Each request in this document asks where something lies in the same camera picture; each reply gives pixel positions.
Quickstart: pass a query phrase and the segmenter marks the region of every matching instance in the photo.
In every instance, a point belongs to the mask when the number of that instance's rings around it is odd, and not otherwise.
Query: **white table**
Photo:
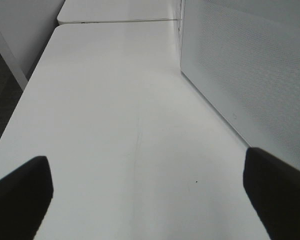
[[[59,24],[166,21],[176,19],[179,0],[66,0]]]
[[[0,178],[48,157],[36,240],[267,240],[245,151],[181,74],[172,21],[66,24],[2,135]]]

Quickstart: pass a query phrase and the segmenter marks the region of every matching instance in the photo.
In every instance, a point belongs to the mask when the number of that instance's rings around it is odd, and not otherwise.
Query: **white desk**
[[[67,24],[3,133],[0,178],[48,157],[36,240],[267,240],[245,150],[180,73],[172,21]]]
[[[59,24],[175,20],[178,0],[66,0]]]

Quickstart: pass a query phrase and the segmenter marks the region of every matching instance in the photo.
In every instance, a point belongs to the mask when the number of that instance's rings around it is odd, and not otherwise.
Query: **white wall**
[[[64,0],[0,0],[0,53],[22,88],[25,76],[31,75],[57,26],[63,3]]]

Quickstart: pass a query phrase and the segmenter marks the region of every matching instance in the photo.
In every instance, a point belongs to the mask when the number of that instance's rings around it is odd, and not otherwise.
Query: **perforated panel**
[[[181,69],[250,145],[300,169],[300,0],[262,2],[186,0]]]

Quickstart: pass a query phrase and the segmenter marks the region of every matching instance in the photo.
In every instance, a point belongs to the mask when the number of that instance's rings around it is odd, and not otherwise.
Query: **gray carpet floor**
[[[22,95],[16,79],[0,57],[0,137]]]

